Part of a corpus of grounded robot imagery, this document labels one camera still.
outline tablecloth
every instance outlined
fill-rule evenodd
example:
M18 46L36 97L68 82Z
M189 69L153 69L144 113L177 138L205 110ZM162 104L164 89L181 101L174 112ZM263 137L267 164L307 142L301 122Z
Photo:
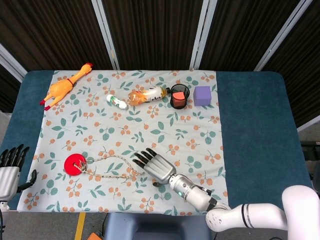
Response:
M77 71L55 71L52 83ZM188 106L173 109L169 97L121 110L106 101L107 94L126 99L132 90L176 83L190 88ZM209 106L195 107L195 86L210 86ZM132 163L133 153L151 147L172 162L179 173L212 190L228 203L216 73L214 71L93 71L44 113L30 171L38 171L34 186L20 198L19 211L132 212L177 215L200 214L168 186L155 188L146 173L128 179L106 179L87 174L68 176L64 161L81 153L88 170L99 174L129 175L118 158ZM143 172L134 163L138 172Z

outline purple cube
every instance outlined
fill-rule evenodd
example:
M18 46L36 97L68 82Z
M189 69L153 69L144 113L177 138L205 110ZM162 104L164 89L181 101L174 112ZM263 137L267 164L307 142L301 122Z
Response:
M208 106L211 102L211 89L209 86L196 86L193 92L195 106Z

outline rubber chicken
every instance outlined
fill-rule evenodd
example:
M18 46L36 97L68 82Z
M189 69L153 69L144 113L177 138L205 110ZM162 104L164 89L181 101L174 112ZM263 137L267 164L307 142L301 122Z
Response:
M61 101L65 97L65 95L67 95L67 93L72 90L75 82L79 78L81 78L83 75L87 75L92 71L92 66L93 64L88 62L82 66L82 68L76 75L52 84L49 88L49 94L40 102L40 105L44 105L45 102L52 97L54 98L54 100L50 103L50 105L46 106L44 110L48 111L52 106Z

